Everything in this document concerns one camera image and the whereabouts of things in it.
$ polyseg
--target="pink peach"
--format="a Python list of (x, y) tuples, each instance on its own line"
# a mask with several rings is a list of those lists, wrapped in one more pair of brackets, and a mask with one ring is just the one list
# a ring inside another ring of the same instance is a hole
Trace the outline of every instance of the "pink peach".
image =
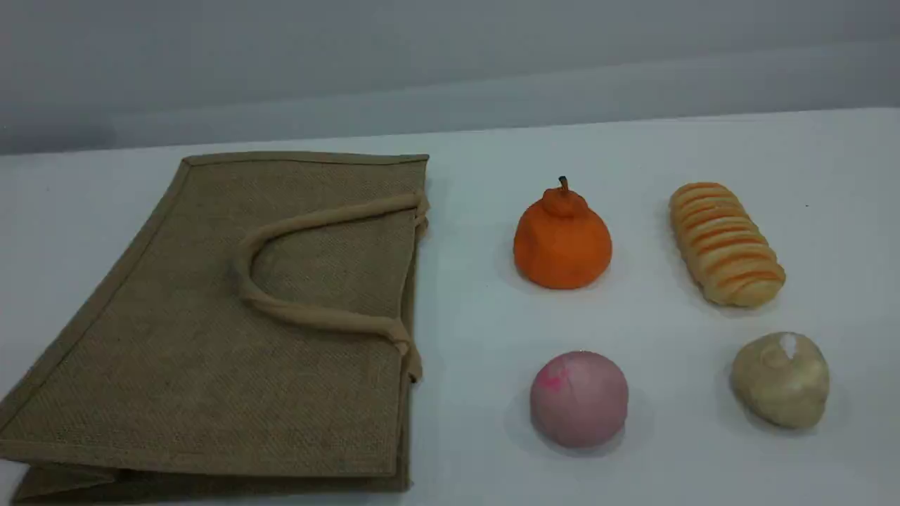
[(563, 447), (595, 447), (625, 425), (628, 383), (612, 360), (572, 351), (547, 363), (531, 385), (535, 427)]

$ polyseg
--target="rope handle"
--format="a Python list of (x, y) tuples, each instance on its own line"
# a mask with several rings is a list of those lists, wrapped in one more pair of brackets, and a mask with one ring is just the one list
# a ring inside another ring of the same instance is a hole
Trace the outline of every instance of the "rope handle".
[(238, 244), (233, 259), (233, 267), (238, 274), (238, 296), (253, 308), (294, 325), (305, 325), (320, 330), (338, 332), (359, 332), (377, 334), (388, 339), (399, 351), (400, 358), (408, 360), (409, 374), (414, 381), (422, 377), (422, 360), (416, 344), (400, 319), (384, 316), (371, 316), (323, 306), (288, 302), (276, 299), (264, 292), (250, 275), (253, 261), (259, 251), (272, 239), (289, 233), (315, 229), (345, 221), (371, 218), (390, 212), (416, 210), (414, 224), (417, 237), (428, 226), (425, 213), (428, 211), (428, 199), (424, 194), (397, 195), (381, 200), (348, 205), (337, 209), (301, 214), (292, 218), (263, 225), (251, 231)]

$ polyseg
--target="toy fruit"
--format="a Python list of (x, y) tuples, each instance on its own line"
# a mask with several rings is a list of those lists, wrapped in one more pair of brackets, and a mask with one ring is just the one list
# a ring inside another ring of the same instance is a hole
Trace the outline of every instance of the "toy fruit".
[(606, 357), (572, 351), (547, 363), (531, 385), (531, 419), (555, 443), (595, 447), (625, 425), (628, 383)]
[(609, 266), (613, 243), (607, 225), (569, 189), (565, 176), (560, 183), (522, 214), (513, 254), (518, 270), (538, 285), (580, 288)]
[(688, 271), (713, 303), (758, 307), (775, 298), (785, 271), (737, 197), (718, 183), (692, 183), (669, 200)]
[(813, 427), (825, 412), (828, 365), (802, 334), (776, 332), (754, 340), (732, 364), (732, 387), (754, 414), (781, 427)]

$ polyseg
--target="jute bag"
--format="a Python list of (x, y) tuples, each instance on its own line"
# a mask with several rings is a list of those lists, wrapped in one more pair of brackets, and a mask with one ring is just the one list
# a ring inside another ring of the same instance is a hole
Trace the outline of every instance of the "jute bag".
[(427, 160), (186, 158), (0, 403), (13, 499), (409, 488)]

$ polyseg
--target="gray wall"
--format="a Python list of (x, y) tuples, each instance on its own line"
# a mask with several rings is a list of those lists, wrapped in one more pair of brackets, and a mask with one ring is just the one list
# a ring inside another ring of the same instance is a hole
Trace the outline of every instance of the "gray wall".
[(900, 0), (5, 0), (0, 152), (900, 105)]

